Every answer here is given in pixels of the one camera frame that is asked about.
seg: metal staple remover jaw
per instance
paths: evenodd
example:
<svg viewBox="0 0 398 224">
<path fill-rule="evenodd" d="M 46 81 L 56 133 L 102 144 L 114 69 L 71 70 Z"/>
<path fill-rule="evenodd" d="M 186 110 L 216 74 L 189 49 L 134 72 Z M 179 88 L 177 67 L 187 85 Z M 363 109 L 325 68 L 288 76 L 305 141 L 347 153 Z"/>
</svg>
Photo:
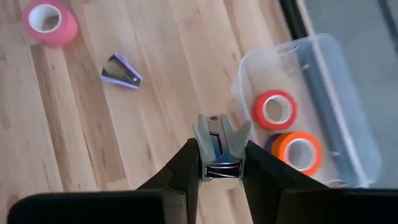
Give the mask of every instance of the metal staple remover jaw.
<svg viewBox="0 0 398 224">
<path fill-rule="evenodd" d="M 114 62 L 123 69 L 124 75 L 114 75 L 102 69 L 101 79 L 118 85 L 123 85 L 129 88 L 138 89 L 142 83 L 142 76 L 133 69 L 128 63 L 123 54 L 114 54 L 109 59 L 109 62 Z"/>
<path fill-rule="evenodd" d="M 226 114 L 207 117 L 199 114 L 198 126 L 193 126 L 193 132 L 199 146 L 202 181 L 243 176 L 245 148 L 251 130 L 251 121 L 235 131 Z"/>
</svg>

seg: transparent storage box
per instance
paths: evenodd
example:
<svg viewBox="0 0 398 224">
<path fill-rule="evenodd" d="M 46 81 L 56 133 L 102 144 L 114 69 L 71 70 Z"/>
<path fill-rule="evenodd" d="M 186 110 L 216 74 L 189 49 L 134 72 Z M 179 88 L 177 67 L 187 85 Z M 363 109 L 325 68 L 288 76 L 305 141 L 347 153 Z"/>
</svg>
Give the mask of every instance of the transparent storage box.
<svg viewBox="0 0 398 224">
<path fill-rule="evenodd" d="M 252 141 L 264 147 L 273 134 L 305 131 L 323 148 L 314 179 L 330 187 L 368 187 L 378 179 L 379 150 L 332 36 L 319 34 L 247 54 L 233 85 L 241 123 L 252 119 L 255 99 L 267 90 L 290 93 L 297 118 L 283 131 L 265 130 L 254 122 Z"/>
</svg>

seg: tape roll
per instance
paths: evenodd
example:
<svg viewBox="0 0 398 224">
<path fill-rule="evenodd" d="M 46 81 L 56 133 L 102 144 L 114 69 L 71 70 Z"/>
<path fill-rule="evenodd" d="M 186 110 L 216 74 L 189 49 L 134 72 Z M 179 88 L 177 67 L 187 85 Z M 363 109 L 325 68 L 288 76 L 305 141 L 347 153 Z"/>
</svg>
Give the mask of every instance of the tape roll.
<svg viewBox="0 0 398 224">
<path fill-rule="evenodd" d="M 25 8 L 22 23 L 29 35 L 52 46 L 67 44 L 78 30 L 74 16 L 57 0 L 33 1 Z"/>
<path fill-rule="evenodd" d="M 266 142 L 266 145 L 264 146 L 264 149 L 265 149 L 267 152 L 269 152 L 269 153 L 272 152 L 272 145 L 274 144 L 274 142 L 276 141 L 276 139 L 277 139 L 280 135 L 281 135 L 281 134 L 273 134 L 273 135 L 271 135 L 271 136 L 268 138 L 268 140 L 267 140 L 267 142 Z"/>
<path fill-rule="evenodd" d="M 282 134 L 271 150 L 274 156 L 306 175 L 315 174 L 322 163 L 322 147 L 309 133 Z"/>
<path fill-rule="evenodd" d="M 281 114 L 278 119 L 271 118 L 267 107 L 271 101 L 280 105 Z M 297 104 L 287 92 L 282 90 L 269 90 L 257 97 L 253 108 L 253 120 L 260 127 L 270 130 L 281 130 L 289 128 L 297 115 Z"/>
</svg>

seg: wooden floor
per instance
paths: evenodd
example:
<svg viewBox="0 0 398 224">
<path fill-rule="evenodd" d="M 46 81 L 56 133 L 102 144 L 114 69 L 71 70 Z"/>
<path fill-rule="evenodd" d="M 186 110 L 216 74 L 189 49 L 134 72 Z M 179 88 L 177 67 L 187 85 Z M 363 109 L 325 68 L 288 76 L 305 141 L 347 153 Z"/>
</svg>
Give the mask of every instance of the wooden floor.
<svg viewBox="0 0 398 224">
<path fill-rule="evenodd" d="M 193 137 L 197 115 L 227 113 L 242 57 L 289 39 L 277 0 L 69 0 L 80 26 L 63 48 L 21 26 L 29 0 L 0 0 L 0 223 L 38 192 L 135 189 Z M 113 53 L 139 90 L 100 80 Z M 200 189 L 198 223 L 251 223 L 244 191 Z"/>
</svg>

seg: orange tape roll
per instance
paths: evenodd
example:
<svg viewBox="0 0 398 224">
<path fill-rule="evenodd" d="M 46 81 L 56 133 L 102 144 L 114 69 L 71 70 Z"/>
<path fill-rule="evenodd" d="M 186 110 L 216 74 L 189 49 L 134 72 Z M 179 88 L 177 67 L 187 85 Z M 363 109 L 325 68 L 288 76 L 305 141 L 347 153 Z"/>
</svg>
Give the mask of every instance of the orange tape roll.
<svg viewBox="0 0 398 224">
<path fill-rule="evenodd" d="M 305 132 L 280 135 L 273 143 L 272 155 L 305 175 L 315 174 L 322 163 L 322 147 L 316 137 Z"/>
</svg>

